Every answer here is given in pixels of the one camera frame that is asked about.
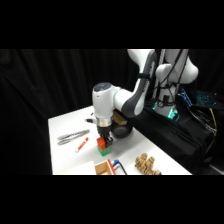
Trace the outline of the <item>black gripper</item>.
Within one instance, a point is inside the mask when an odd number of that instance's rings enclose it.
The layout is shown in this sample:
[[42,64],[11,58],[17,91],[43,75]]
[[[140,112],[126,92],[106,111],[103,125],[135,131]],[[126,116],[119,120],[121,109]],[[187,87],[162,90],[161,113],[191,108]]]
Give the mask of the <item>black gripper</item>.
[[[100,142],[105,142],[104,141],[104,137],[107,137],[110,135],[110,132],[111,132],[111,127],[108,126],[108,127],[100,127],[98,126],[97,127],[97,131],[100,135]],[[111,146],[113,144],[113,141],[114,139],[110,136],[106,139],[106,146]]]

